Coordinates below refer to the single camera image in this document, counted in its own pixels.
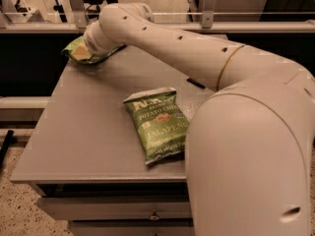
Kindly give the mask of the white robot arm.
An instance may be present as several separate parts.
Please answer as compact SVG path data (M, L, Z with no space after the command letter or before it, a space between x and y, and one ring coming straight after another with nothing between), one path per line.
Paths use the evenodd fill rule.
M213 91L185 148L196 236L310 236L314 78L242 43L152 23L145 4L109 4L84 40L138 47Z

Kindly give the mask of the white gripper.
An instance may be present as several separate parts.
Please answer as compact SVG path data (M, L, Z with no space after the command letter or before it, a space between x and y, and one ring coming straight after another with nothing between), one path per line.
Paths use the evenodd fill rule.
M93 54L105 54L119 48L120 45L112 41L100 28L99 21L93 22L84 32L84 42L73 51L72 56L78 60L90 59Z

